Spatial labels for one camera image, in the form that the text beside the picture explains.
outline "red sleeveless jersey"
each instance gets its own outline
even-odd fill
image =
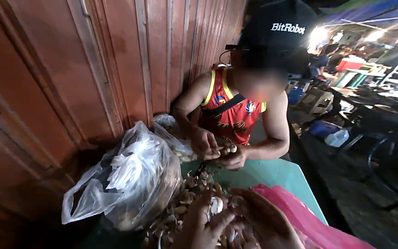
[[[211,71],[211,86],[205,102],[201,104],[203,109],[215,109],[233,98],[226,82],[227,71],[228,67]],[[245,99],[219,115],[201,116],[199,126],[232,143],[247,145],[251,130],[266,107],[266,103]]]

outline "canopy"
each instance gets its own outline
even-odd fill
[[[327,14],[325,25],[361,22],[378,27],[398,27],[398,0],[351,0],[336,8],[321,10]]]

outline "plastic bottle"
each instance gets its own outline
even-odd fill
[[[336,133],[329,134],[325,138],[325,143],[329,146],[340,147],[343,143],[345,143],[349,138],[349,133],[347,130],[340,130]]]

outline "hand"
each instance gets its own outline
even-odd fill
[[[240,170],[244,167],[247,159],[247,148],[244,145],[236,144],[237,150],[234,153],[222,154],[216,162],[228,170]]]
[[[203,160],[211,160],[220,156],[214,134],[197,126],[191,129],[191,147]]]
[[[224,229],[235,218],[231,209],[214,215],[210,222],[206,212],[209,211],[211,197],[217,193],[208,190],[196,200],[185,214],[183,228],[175,236],[171,249],[214,249]]]
[[[262,248],[304,249],[293,226],[280,209],[256,192],[239,188],[232,188],[231,191],[248,201],[238,206],[235,212],[253,225]]]

